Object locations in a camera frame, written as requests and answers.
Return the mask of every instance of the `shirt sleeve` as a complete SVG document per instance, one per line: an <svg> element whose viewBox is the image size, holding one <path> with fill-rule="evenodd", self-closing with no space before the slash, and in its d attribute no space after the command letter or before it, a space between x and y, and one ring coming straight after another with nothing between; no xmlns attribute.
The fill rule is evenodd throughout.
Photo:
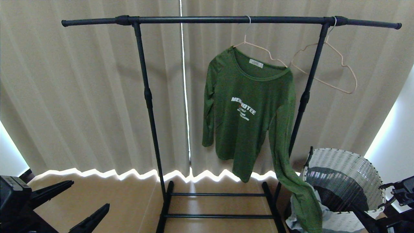
<svg viewBox="0 0 414 233"><path fill-rule="evenodd" d="M217 63L213 59L207 70L207 80L204 89L204 121L202 145L207 147L214 140L214 88L217 79Z"/></svg>
<svg viewBox="0 0 414 233"><path fill-rule="evenodd" d="M276 111L269 125L270 150L277 179L292 192L292 204L299 223L308 232L322 232L322 211L312 187L290 165L289 144L295 113L295 93L290 87L288 101Z"/></svg>

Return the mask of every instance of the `curtain fold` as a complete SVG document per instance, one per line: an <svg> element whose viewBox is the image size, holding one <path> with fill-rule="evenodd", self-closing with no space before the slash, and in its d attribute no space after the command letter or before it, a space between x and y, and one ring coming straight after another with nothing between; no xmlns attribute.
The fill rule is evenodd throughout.
<svg viewBox="0 0 414 233"><path fill-rule="evenodd" d="M1 2L1 120L35 174L156 169L132 27L62 19L178 16L179 1ZM179 24L142 25L164 173L189 175Z"/></svg>
<svg viewBox="0 0 414 233"><path fill-rule="evenodd" d="M400 30L363 26L334 28L329 41L344 56L358 78L358 89L348 95L318 81L311 88L291 162L303 161L310 146L332 147L365 154L398 96L414 63L411 22L412 1L211 1L184 0L184 16L333 16L352 19L401 22ZM184 50L188 94L191 164L194 175L210 170L218 175L231 170L232 161L220 161L214 146L201 145L203 90L209 62L224 49L243 41L247 24L185 24ZM252 24L247 41L269 49L272 56L289 64L293 55L316 43L321 25ZM247 55L270 61L265 51L248 45L238 47ZM315 46L298 54L295 63L309 72ZM296 86L296 112L307 75L291 67ZM340 66L340 57L327 46L320 58L316 77L345 90L352 90L351 73ZM254 172L273 170L268 137L262 146Z"/></svg>

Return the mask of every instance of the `green shirt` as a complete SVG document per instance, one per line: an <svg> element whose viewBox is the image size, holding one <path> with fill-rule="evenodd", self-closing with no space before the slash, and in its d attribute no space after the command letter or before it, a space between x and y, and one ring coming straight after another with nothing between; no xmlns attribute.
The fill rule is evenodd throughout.
<svg viewBox="0 0 414 233"><path fill-rule="evenodd" d="M295 88L289 68L256 61L230 47L209 64L204 94L203 146L234 159L233 173L250 179L266 131L278 180L294 195L298 220L309 232L321 232L322 212L312 188L289 163L295 111Z"/></svg>

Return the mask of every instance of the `white woven basket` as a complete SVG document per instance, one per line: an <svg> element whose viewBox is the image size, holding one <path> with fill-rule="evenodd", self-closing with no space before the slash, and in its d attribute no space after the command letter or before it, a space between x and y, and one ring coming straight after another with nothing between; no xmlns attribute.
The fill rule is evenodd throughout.
<svg viewBox="0 0 414 233"><path fill-rule="evenodd" d="M380 204L385 203L384 190L378 189L378 187L382 185L383 182L374 166L372 166L372 164L364 157L345 150L332 148L315 149L313 151L312 157L308 162L308 165L305 166L302 173L303 180L307 182L306 177L308 175L309 169L318 169L319 167L328 168L343 173L358 183L358 185L363 189L363 194L366 196L368 204L368 211L366 211L366 213L370 216L376 218L384 210L383 207L378 209L378 206ZM347 180L344 180L342 182L342 180L338 179L338 177L335 179L330 179L330 174L321 174L320 178L322 180L326 180L326 184L322 184L326 185L324 188L332 191L335 194L341 192L342 188L347 188L344 187L344 185L346 185L348 182ZM323 228L334 231L353 232L364 228L364 226L361 224L353 212L333 212L330 219L323 223Z"/></svg>

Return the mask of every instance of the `empty hanger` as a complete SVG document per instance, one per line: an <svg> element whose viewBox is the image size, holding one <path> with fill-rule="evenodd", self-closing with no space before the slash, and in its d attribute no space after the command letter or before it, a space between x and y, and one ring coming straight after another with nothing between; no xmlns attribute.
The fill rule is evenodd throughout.
<svg viewBox="0 0 414 233"><path fill-rule="evenodd" d="M245 32L245 34L244 34L244 41L243 41L243 42L241 42L241 43L240 43L240 44L238 44L238 45L233 46L233 47L237 47L237 46L242 45L242 44L248 44L248 45L254 46L254 47L256 47L256 48L263 49L264 51L266 51L266 52L269 54L270 59L271 59L272 61L279 61L280 63L282 63L282 64L283 64L283 65L287 68L287 65L286 65L283 61L281 61L280 59L273 59L273 58L272 58L272 55L270 54L270 51L269 51L269 50L267 50L267 49L265 49L265 48L263 48L263 47L257 46L257 45L255 45L255 44L249 43L249 42L247 42L247 41L246 41L246 34L247 34L247 31L249 30L250 25L252 24L252 19L250 18L250 16L248 16L248 15L246 15L246 16L249 18L249 26L247 27L246 32Z"/></svg>
<svg viewBox="0 0 414 233"><path fill-rule="evenodd" d="M352 73L352 76L354 77L354 80L355 80L355 87L354 87L354 89L352 90L352 91L350 91L350 92L348 92L348 91L345 91L345 90L342 90L342 89L340 89L340 88L337 88L337 87L335 87L335 86L333 86L333 85L331 85L331 84L329 84L329 83L326 83L326 82L324 82L324 81L322 81L322 80L320 80L320 79L317 79L317 78L314 78L314 79L316 79L317 81L319 81L319 82L321 82L321 83L323 83L323 84L325 84L325 85L328 85L328 86L330 86L330 87L332 87L332 88L334 88L334 89L337 89L337 90L340 90L340 91L342 91L342 92L344 92L344 93L347 93L347 94L352 94L355 90L356 90L356 87L358 86L358 81L357 81L357 79L356 79L356 76L355 76L355 73L354 73L354 71L352 70L352 68L350 67L350 66L347 66L347 65L344 65L344 56L335 48L335 47L333 47L329 42L328 42L328 39L329 39L329 34L332 32L332 30L335 28L335 26L336 26L336 23L337 23L337 19L336 19L336 17L334 16L334 18L335 18L335 24L334 24L334 26L331 28L331 30L328 32L328 34L327 34L327 36L326 36L326 41L324 42L324 44L327 44L331 49L333 49L337 54L339 54L340 56L341 56L341 66L342 67L346 67L346 68L348 68L350 71L351 71L351 73ZM307 73L307 72L305 72L305 71L303 71L302 69L300 69L298 66L296 66L295 64L294 64L294 58L295 58L295 56L298 54L298 53L300 53L301 51L305 51L309 46L312 46L312 45L317 45L317 43L315 43L315 44L309 44L309 45L307 45L304 49L301 49L301 50L299 50L299 51L297 51L296 53L295 53L295 55L293 55L293 58L292 58L292 61L290 62L290 64L292 65L292 66L294 66L294 67L296 67L298 70L300 70L300 71L302 71L303 73L305 73L305 74L307 74L307 75L309 75L309 73Z"/></svg>

